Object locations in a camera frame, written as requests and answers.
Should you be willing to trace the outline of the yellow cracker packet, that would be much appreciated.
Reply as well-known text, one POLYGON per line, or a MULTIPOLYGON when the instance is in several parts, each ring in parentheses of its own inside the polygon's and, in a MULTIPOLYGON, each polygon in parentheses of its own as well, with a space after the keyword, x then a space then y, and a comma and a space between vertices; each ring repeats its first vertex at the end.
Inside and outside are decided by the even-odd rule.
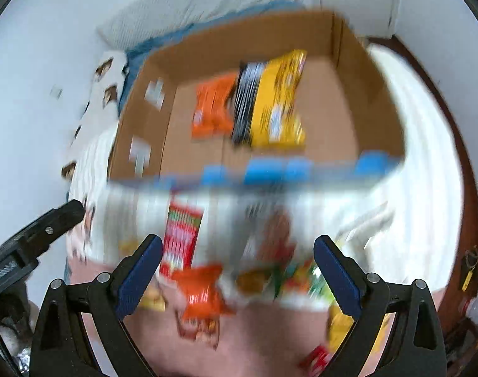
MULTIPOLYGON (((139 246, 139 241, 128 240, 119 242, 119 256, 125 258, 134 253, 139 246)), ((150 282, 139 302, 139 307, 151 311, 164 312, 167 302, 161 293, 161 289, 154 282, 150 282)))

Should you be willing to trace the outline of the small yellow snack packet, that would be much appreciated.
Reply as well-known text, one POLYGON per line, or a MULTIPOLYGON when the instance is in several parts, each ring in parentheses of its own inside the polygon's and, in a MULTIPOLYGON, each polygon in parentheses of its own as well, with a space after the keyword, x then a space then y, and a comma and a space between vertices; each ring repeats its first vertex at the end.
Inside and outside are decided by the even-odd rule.
MULTIPOLYGON (((379 351, 379 347, 385 338, 385 329, 390 322, 390 317, 390 314, 386 314, 383 319, 379 333, 373 343, 373 354, 379 351)), ((333 303, 329 306, 327 343, 330 352, 337 352, 345 337, 349 333, 351 327, 353 326, 353 323, 354 321, 352 317, 345 315, 337 304, 333 303)))

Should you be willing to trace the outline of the colourful fruit candy bag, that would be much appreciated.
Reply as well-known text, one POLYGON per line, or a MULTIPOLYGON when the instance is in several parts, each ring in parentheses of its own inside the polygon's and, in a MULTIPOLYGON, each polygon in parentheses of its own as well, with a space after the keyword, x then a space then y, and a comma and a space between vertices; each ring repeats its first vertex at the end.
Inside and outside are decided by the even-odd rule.
POLYGON ((286 266, 275 292, 276 297, 285 295, 326 303, 334 301, 334 295, 314 259, 290 262, 286 266))

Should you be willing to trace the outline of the orange snack packet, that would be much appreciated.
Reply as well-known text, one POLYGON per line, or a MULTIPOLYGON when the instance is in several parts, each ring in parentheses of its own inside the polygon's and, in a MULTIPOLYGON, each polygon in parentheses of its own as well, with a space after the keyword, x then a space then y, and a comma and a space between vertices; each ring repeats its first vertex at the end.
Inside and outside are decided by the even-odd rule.
POLYGON ((185 296, 184 320, 206 320, 221 315, 234 315, 217 285, 223 271, 222 265, 212 264, 176 270, 172 280, 185 296))
POLYGON ((228 105, 237 76, 237 73, 232 72, 197 85, 196 108, 191 125, 194 139, 232 133, 233 121, 228 105))

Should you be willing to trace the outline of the small red triangle packet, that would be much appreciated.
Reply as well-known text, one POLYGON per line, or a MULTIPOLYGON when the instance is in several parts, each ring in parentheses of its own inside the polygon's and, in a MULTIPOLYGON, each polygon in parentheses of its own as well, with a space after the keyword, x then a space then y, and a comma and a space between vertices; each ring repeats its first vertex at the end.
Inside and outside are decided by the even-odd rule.
POLYGON ((299 361, 297 367, 308 377, 318 377, 326 369, 332 357, 332 352, 326 346, 318 345, 299 361))

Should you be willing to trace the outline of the red stick snack packet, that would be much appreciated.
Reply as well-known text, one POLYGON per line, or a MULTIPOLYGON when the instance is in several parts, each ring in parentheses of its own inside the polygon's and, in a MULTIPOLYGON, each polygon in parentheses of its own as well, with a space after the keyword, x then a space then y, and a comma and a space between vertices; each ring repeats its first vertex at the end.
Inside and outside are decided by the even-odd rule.
POLYGON ((202 216, 201 209, 183 206, 175 201, 169 204, 159 266, 162 277, 171 280, 176 270, 191 267, 202 216))

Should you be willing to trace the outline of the brown snack packet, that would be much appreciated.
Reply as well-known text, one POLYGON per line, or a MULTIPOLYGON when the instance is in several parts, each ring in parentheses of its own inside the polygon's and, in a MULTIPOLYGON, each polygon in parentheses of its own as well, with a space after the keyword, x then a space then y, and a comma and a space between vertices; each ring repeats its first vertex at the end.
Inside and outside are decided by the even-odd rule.
POLYGON ((175 311, 178 335, 182 339, 196 342, 216 350, 220 343, 220 319, 183 318, 182 311, 175 311))

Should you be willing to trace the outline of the large yellow black snack bag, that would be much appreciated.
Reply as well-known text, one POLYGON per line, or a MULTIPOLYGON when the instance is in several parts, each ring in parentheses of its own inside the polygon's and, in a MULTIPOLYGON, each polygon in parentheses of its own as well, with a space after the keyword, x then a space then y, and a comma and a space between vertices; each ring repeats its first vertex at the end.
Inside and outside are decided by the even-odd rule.
POLYGON ((231 133, 235 145, 288 150, 305 146, 306 132, 294 100, 306 55, 295 49, 267 62, 241 64, 231 133))

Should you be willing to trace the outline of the clear white wafer packet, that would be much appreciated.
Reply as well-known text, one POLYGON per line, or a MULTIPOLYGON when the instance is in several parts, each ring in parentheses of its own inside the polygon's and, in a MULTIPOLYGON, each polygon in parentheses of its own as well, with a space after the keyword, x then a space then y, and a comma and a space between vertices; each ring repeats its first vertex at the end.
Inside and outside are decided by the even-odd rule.
POLYGON ((381 204, 350 224, 344 225, 337 233, 336 243, 339 246, 353 247, 358 251, 365 250, 371 244, 373 237, 390 228, 394 215, 394 210, 390 209, 386 203, 381 204))

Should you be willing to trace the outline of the white oat cookie packet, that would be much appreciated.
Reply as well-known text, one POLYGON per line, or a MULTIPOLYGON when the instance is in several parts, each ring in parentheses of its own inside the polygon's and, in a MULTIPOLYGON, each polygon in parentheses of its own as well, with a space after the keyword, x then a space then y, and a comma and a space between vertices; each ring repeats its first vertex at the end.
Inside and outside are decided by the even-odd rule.
POLYGON ((272 199, 251 203, 246 207, 245 221, 247 236, 238 269, 285 268, 297 246, 288 208, 272 199))

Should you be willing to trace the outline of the bear print long pillow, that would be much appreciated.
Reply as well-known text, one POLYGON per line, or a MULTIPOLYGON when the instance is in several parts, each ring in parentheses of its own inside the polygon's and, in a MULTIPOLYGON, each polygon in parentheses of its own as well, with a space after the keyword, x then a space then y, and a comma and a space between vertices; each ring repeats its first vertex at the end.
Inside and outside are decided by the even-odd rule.
POLYGON ((71 180, 76 163, 89 143, 118 120, 118 105, 128 75, 127 54, 107 50, 93 72, 90 96, 67 151, 61 175, 71 180))

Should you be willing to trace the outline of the cardboard milk box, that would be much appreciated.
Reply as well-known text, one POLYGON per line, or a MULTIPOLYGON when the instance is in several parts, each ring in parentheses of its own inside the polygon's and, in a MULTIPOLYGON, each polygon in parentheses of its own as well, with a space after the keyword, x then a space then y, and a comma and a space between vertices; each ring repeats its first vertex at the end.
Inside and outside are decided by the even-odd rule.
POLYGON ((385 78, 345 19, 280 11, 145 59, 109 178, 186 188, 382 176, 405 157, 385 78))

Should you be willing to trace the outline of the wall socket by bed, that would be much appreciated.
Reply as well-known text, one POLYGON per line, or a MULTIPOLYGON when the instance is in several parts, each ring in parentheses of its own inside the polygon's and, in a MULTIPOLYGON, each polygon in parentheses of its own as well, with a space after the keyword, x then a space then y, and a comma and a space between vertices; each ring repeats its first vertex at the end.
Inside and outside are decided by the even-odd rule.
POLYGON ((51 91, 50 91, 50 96, 58 100, 60 98, 62 92, 63 92, 63 90, 60 87, 53 86, 51 88, 51 91))

